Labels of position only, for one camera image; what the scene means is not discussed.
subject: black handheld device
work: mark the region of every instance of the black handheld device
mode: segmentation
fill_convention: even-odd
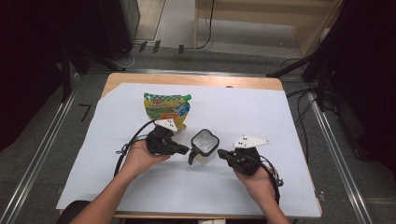
[[[263,156],[259,154],[257,148],[248,147],[248,148],[240,148],[237,147],[235,151],[227,151],[224,149],[218,149],[218,154],[221,159],[227,161],[228,165],[234,168],[236,171],[243,175],[254,175],[257,170],[262,167],[268,174],[271,179],[271,183],[274,188],[275,199],[277,204],[279,204],[280,194],[279,188],[283,186],[283,180],[279,178],[279,174],[277,173],[274,165],[265,159]],[[266,161],[271,168],[271,171],[267,166],[263,164],[263,161]]]
[[[154,123],[156,119],[153,119],[149,122],[147,122],[145,125],[143,125],[139,131],[134,135],[134,137],[129,141],[129,143],[125,144],[120,151],[117,151],[118,154],[120,154],[120,158],[117,161],[117,166],[116,170],[114,171],[114,176],[119,172],[120,166],[122,164],[123,158],[126,156],[128,153],[129,148],[131,145],[133,145],[135,142],[144,140],[144,139],[139,139],[138,135],[151,123]],[[165,123],[165,127],[174,127],[175,124],[173,121],[171,124]],[[172,140],[172,136],[174,135],[173,131],[165,128],[161,125],[155,125],[154,130],[152,130],[150,133],[148,133],[146,137],[146,142],[147,142],[147,147],[149,153],[153,155],[174,155],[175,153],[180,153],[185,155],[190,149],[186,146],[180,145],[177,142]]]

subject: hand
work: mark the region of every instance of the hand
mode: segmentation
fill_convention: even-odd
[[[138,175],[147,171],[147,169],[160,161],[166,161],[169,155],[152,155],[147,149],[146,141],[137,141],[131,145],[125,163],[120,169],[120,173],[126,175],[131,181]]]
[[[242,175],[235,170],[233,171],[256,203],[266,203],[275,199],[271,179],[263,168],[260,167],[254,175]]]

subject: colorful snack bag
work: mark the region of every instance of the colorful snack bag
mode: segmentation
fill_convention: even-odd
[[[180,131],[186,128],[183,123],[190,111],[191,96],[144,94],[146,113],[150,119],[173,119]]]

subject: table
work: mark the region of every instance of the table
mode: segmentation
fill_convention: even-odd
[[[337,19],[343,0],[216,0],[213,20],[291,26],[303,57],[316,47],[323,31]],[[209,19],[212,0],[195,0],[194,47],[198,19]]]
[[[266,148],[258,147],[258,150],[285,180],[285,186],[280,188],[280,206],[286,216],[321,216],[280,81],[192,75],[110,75],[57,209],[63,210],[75,200],[91,201],[111,180],[118,159],[115,151],[148,120],[143,107],[144,91],[191,94],[191,112],[185,121],[187,129],[173,137],[185,146],[190,147],[190,139],[203,128],[208,128],[220,139],[219,148],[228,150],[233,149],[233,142],[243,133],[268,137],[272,143]],[[238,100],[227,101],[240,96],[247,96],[247,102],[265,102],[271,109],[262,111],[262,107],[255,106],[254,111],[262,113],[263,118],[249,124],[246,124],[249,116],[228,122],[228,114],[256,113],[251,111],[251,106],[239,106]],[[216,112],[216,109],[205,108],[213,99],[227,103],[219,105],[222,111],[231,108],[237,111],[211,116],[211,110]],[[141,106],[135,106],[133,103],[136,102]],[[268,115],[282,119],[268,118]],[[176,154],[139,176],[127,189],[115,217],[263,218],[260,208],[248,196],[226,161],[216,157],[206,165],[195,162],[189,166],[187,159],[188,156]]]

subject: person's right hand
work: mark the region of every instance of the person's right hand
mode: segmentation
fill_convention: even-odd
[[[289,223],[276,203],[270,176],[263,168],[260,167],[254,175],[242,175],[235,170],[233,171],[236,177],[247,187],[248,194],[257,203],[270,223]]]
[[[236,177],[245,185],[250,197],[258,204],[274,200],[274,188],[271,179],[263,168],[259,168],[254,175],[242,175],[233,170]]]
[[[137,141],[131,145],[120,173],[132,181],[132,179],[147,171],[151,165],[166,161],[170,157],[169,155],[152,155],[149,153],[145,140]]]

